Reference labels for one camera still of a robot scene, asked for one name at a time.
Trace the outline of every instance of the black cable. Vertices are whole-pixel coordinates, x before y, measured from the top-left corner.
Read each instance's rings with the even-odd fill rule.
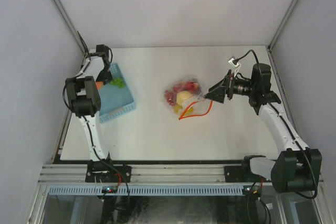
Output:
[[[125,177],[116,169],[114,168],[113,166],[107,164],[106,162],[104,162],[97,154],[96,152],[96,149],[94,147],[94,144],[93,144],[93,138],[92,138],[92,132],[91,132],[91,128],[90,128],[90,125],[89,125],[89,121],[86,119],[85,116],[83,116],[84,120],[86,121],[86,125],[88,127],[88,130],[89,130],[89,134],[90,134],[90,140],[91,140],[91,145],[92,145],[92,149],[93,149],[93,152],[94,154],[96,155],[97,159],[99,159],[100,162],[102,162],[103,164],[105,164],[106,166],[108,166],[109,168],[111,168],[112,170],[114,170],[116,173],[119,173],[121,178],[124,180],[125,184],[126,184],[126,188],[127,188],[127,196],[128,196],[128,204],[130,205],[130,188],[128,186],[128,183],[125,179]]]
[[[249,192],[248,192],[248,195],[247,195],[247,201],[246,201],[247,217],[248,217],[248,220],[250,221],[251,224],[253,224],[253,222],[252,222],[252,220],[251,220],[251,216],[250,216],[250,213],[249,213],[248,203],[249,203],[249,200],[250,200],[250,196],[251,196],[252,189],[253,189],[253,187],[256,185],[256,183],[257,183],[258,181],[259,181],[259,180],[256,180],[256,181],[252,184],[252,186],[251,186],[251,188],[250,188],[250,190],[249,190]],[[269,212],[269,209],[268,209],[268,207],[266,206],[265,202],[263,202],[261,199],[258,199],[258,200],[261,202],[261,204],[262,204],[263,207],[265,208],[264,224],[266,224],[266,221],[267,221],[267,214],[268,214],[268,223],[270,224],[270,223],[271,223],[271,214],[270,214],[270,212]]]
[[[109,51],[110,51],[110,53],[111,53],[111,60],[110,60],[110,64],[111,64],[111,63],[112,63],[112,59],[113,59],[113,53],[112,53],[111,48],[109,48]]]
[[[241,73],[237,73],[237,75],[242,77],[244,80],[249,80],[248,78],[244,77]]]
[[[83,38],[82,38],[81,34],[79,33],[79,31],[77,31],[77,34],[78,34],[79,39],[80,39],[80,41],[82,42],[82,45],[83,45],[83,47],[84,47],[84,52],[85,52],[85,54],[87,55],[87,54],[89,53],[89,48],[88,48],[88,46],[86,45],[85,41],[83,40]]]
[[[258,67],[258,70],[259,70],[259,73],[260,73],[260,78],[261,78],[261,90],[262,90],[262,94],[263,96],[265,97],[266,99],[266,102],[271,106],[272,109],[274,109],[274,111],[278,114],[278,116],[280,117],[280,119],[283,121],[284,125],[286,126],[291,138],[295,141],[296,145],[299,147],[299,149],[301,150],[302,154],[304,155],[304,158],[305,160],[307,161],[307,164],[308,164],[308,167],[310,169],[310,173],[313,177],[313,186],[314,186],[314,195],[312,197],[309,197],[309,196],[306,196],[306,195],[303,195],[301,193],[296,193],[300,196],[302,196],[303,198],[306,198],[306,199],[315,199],[317,197],[317,183],[316,183],[316,180],[315,180],[315,177],[314,177],[314,173],[313,173],[313,170],[311,168],[311,165],[309,163],[309,160],[308,160],[308,157],[305,153],[305,151],[303,150],[303,148],[301,147],[301,145],[298,143],[298,141],[296,140],[294,134],[292,133],[292,130],[290,129],[288,123],[286,122],[286,120],[282,117],[282,115],[280,115],[279,111],[269,102],[268,100],[268,97],[266,96],[266,91],[265,91],[265,86],[264,86],[264,81],[262,80],[262,74],[261,74],[261,69],[260,69],[260,65],[259,65],[259,60],[258,60],[258,57],[256,55],[256,52],[254,52],[254,50],[250,49],[247,51],[246,54],[244,54],[243,56],[241,56],[240,58],[236,59],[233,61],[234,64],[237,64],[241,59],[245,58],[250,52],[252,52],[252,54],[254,55],[254,58],[257,62],[257,67]]]
[[[83,73],[80,73],[80,74],[78,74],[78,75],[72,77],[71,79],[69,79],[68,81],[65,82],[65,85],[64,85],[64,87],[63,87],[63,92],[62,92],[63,101],[64,101],[65,106],[66,106],[69,110],[71,110],[71,108],[70,108],[69,104],[67,103],[67,100],[65,99],[65,90],[67,89],[67,85],[68,85],[70,82],[74,81],[77,77],[80,77],[81,75],[83,75]]]
[[[295,140],[295,143],[296,145],[299,147],[299,149],[301,150],[301,152],[303,153],[303,156],[309,166],[309,169],[310,169],[310,173],[313,177],[313,185],[314,185],[314,188],[315,188],[315,192],[314,192],[314,195],[313,196],[306,196],[304,194],[301,194],[299,192],[295,192],[297,195],[300,195],[301,197],[305,198],[305,199],[315,199],[317,197],[317,183],[316,183],[316,180],[315,180],[315,176],[314,176],[314,173],[313,173],[313,169],[311,168],[311,165],[309,163],[309,160],[308,160],[308,157],[306,156],[305,154],[305,151],[302,149],[301,145],[298,143],[298,141]]]
[[[271,224],[271,213],[270,213],[268,207],[266,206],[265,202],[263,202],[261,199],[259,199],[259,201],[264,206],[265,210],[267,211],[268,223]],[[267,221],[267,215],[265,215],[264,224],[266,224],[266,221]]]
[[[255,181],[255,182],[252,184],[252,186],[251,186],[251,188],[250,188],[250,191],[248,191],[248,195],[247,195],[246,209],[247,209],[247,217],[248,217],[250,223],[252,223],[252,220],[251,220],[250,213],[249,213],[248,202],[249,202],[249,200],[250,200],[250,196],[251,196],[252,188],[256,185],[257,182],[258,182],[258,181]]]

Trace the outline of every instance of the glass panel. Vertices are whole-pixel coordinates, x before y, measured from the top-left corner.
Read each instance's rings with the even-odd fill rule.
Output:
[[[262,189],[262,201],[267,205],[271,223],[319,223],[313,201],[296,194],[282,194],[277,201],[271,187]],[[188,224],[188,223],[250,223],[246,196],[133,196],[128,207],[127,197],[52,196],[45,204],[43,224]],[[260,201],[249,201],[253,223],[269,223],[268,212]]]
[[[103,202],[97,196],[48,195],[43,224],[100,223]]]
[[[319,224],[314,201],[295,193],[281,195],[287,223]]]

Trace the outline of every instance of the yellow fruit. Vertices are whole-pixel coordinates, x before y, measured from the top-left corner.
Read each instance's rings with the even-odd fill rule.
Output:
[[[191,113],[193,113],[194,108],[191,107],[190,109],[187,110],[187,112],[184,115],[190,115]]]
[[[182,109],[182,106],[178,105],[178,104],[175,104],[174,106],[174,113],[175,114],[178,114],[178,111]]]
[[[188,91],[181,91],[181,92],[177,93],[177,95],[176,95],[176,103],[178,105],[182,106],[182,103],[185,100],[190,99],[191,97],[193,97],[193,95],[190,92],[188,92]]]

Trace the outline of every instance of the orange object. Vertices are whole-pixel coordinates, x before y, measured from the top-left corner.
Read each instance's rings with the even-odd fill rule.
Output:
[[[198,102],[192,102],[188,107],[186,107],[185,110],[183,111],[183,113],[181,114],[181,116],[179,117],[179,120],[181,120],[181,119],[185,119],[185,118],[192,118],[193,116],[204,116],[204,115],[206,115],[207,113],[209,113],[209,111],[211,110],[211,107],[212,107],[213,100],[211,100],[211,102],[210,102],[210,104],[209,104],[208,111],[205,112],[204,114],[195,114],[195,115],[187,115],[187,116],[184,116],[184,115],[187,113],[187,111],[189,110],[189,108],[190,108],[192,105],[194,105],[194,104],[196,104],[196,103],[198,103]]]
[[[103,87],[104,83],[102,81],[96,81],[97,89],[100,90]]]

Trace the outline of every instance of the metal profile rail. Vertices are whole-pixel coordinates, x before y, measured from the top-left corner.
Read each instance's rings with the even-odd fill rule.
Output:
[[[130,165],[129,185],[250,185],[225,182],[223,164],[215,165]],[[38,180],[39,185],[94,185],[85,183],[86,165],[44,165]],[[111,186],[117,183],[102,183]]]

